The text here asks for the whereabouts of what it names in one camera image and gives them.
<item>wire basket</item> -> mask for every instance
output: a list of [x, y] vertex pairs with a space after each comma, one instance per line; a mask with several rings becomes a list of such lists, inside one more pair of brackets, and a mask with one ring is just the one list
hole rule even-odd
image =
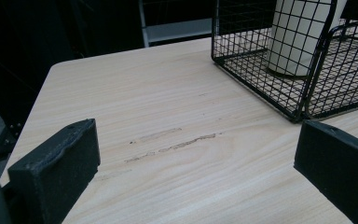
[[213, 60], [291, 121], [358, 108], [358, 1], [217, 0]]

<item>light wood tabletop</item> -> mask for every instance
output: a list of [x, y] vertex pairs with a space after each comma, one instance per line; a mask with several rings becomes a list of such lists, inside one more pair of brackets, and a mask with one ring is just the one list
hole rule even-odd
[[[301, 124], [210, 51], [206, 38], [54, 65], [7, 167], [96, 119], [102, 163], [64, 223], [351, 223], [293, 168]], [[323, 123], [358, 137], [358, 110]]]

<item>white cup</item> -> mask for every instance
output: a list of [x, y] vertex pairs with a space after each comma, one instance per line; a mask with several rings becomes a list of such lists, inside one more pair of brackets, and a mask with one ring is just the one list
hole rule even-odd
[[[347, 0], [337, 0], [330, 26], [339, 25]], [[268, 43], [268, 68], [288, 76], [306, 76], [330, 10], [331, 0], [278, 0]]]

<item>paper towel roll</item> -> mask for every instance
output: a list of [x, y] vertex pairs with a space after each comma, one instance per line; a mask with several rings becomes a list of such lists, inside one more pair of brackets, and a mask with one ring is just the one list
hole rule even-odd
[[[347, 0], [337, 0], [330, 28], [339, 25]], [[330, 10], [331, 0], [278, 0], [268, 44], [268, 68], [288, 76], [306, 76]]]

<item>white cylinder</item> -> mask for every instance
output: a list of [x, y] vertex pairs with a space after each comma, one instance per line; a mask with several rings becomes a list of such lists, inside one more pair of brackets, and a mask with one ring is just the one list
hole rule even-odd
[[[330, 26], [339, 25], [347, 0], [337, 0]], [[268, 68], [288, 76], [306, 76], [330, 10], [331, 0], [278, 0], [268, 43]]]

